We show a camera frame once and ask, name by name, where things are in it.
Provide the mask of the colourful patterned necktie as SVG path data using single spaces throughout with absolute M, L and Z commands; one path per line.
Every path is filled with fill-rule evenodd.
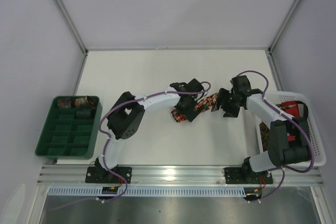
M 192 108 L 188 109 L 174 109 L 171 111 L 172 118 L 177 122 L 189 121 L 192 122 L 196 117 L 201 113 L 211 110 L 218 98 L 218 93 L 214 93 L 205 98 L 196 101 L 195 105 Z

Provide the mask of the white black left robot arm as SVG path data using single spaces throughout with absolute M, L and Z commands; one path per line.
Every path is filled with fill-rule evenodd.
M 95 168 L 105 174 L 118 166 L 125 140 L 137 132 L 147 113 L 173 108 L 178 120 L 192 122 L 203 111 L 199 101 L 210 88 L 209 82 L 194 78 L 188 83 L 171 83 L 164 90 L 148 95 L 122 93 L 99 123 L 98 130 L 107 136 L 107 141 L 94 162 Z

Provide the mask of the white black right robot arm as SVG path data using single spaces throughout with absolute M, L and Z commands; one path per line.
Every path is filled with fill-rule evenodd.
M 292 164 L 309 162 L 303 170 L 310 171 L 314 165 L 314 153 L 310 140 L 308 119 L 293 116 L 266 98 L 266 91 L 253 89 L 246 75 L 231 79 L 232 88 L 221 88 L 213 111 L 223 110 L 224 117 L 237 118 L 241 109 L 256 115 L 268 127 L 266 151 L 244 159 L 241 165 L 246 180 L 277 168 L 289 168 Z

